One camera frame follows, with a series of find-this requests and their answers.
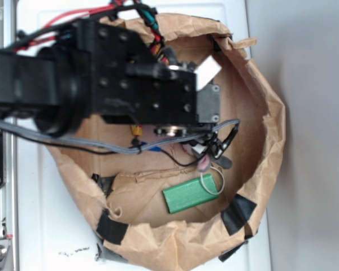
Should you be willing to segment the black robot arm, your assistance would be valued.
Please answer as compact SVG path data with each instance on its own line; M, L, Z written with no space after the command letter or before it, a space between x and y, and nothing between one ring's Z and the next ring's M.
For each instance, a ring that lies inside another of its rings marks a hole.
M220 119L220 89L197 81L193 67L159 62L137 32L80 19L54 27L55 42L36 56L0 50L0 119L32 118L54 137L83 119L154 125L176 134L207 133Z

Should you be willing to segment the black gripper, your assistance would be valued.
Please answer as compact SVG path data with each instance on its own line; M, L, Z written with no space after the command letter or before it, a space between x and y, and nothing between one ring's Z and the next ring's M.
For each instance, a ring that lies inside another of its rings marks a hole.
M154 125L174 136L208 133L219 121L219 87L200 85L175 54L165 65L137 32L91 20L79 21L76 37L88 110L105 122Z

